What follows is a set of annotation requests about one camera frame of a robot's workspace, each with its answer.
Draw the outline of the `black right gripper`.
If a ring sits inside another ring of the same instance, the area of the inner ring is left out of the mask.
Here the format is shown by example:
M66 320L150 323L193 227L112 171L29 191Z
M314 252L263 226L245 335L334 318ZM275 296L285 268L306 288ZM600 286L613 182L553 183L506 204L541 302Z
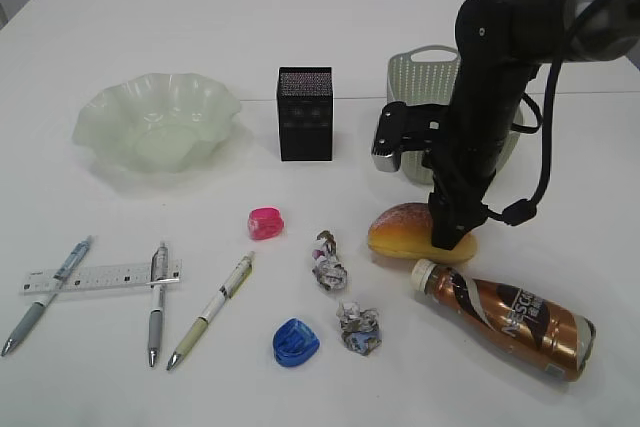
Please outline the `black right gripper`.
M483 202L497 169L498 145L479 144L457 151L450 144L427 144L422 163L433 172L429 195L432 244L453 250L461 239L498 213Z

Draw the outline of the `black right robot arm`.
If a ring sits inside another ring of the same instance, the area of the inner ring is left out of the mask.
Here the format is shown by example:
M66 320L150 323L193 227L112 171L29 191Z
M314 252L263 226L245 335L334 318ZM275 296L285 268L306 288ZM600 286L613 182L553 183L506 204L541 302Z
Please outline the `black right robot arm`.
M554 96L565 62L610 61L639 39L639 0L466 0L455 26L461 64L429 152L431 242L451 250L494 218L519 225L537 212L551 174ZM551 66L542 164L533 195L491 211L483 202L527 84Z

